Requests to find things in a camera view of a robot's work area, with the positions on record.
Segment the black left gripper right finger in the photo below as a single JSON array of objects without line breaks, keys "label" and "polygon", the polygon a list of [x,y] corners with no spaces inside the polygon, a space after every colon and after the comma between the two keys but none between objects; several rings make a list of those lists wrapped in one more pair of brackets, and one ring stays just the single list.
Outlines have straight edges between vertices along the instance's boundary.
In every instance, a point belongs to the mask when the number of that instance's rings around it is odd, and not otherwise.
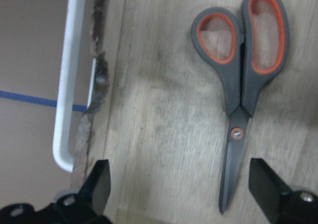
[{"label": "black left gripper right finger", "polygon": [[250,160],[248,188],[271,224],[296,222],[287,210],[294,191],[261,158]]}]

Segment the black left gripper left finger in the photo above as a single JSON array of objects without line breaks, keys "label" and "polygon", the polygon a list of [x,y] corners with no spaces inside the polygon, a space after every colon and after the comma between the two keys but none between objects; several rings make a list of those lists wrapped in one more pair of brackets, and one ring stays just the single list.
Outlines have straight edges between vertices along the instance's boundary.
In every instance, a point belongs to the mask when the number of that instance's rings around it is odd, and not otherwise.
[{"label": "black left gripper left finger", "polygon": [[98,160],[79,190],[96,214],[101,215],[111,191],[110,167],[107,159]]}]

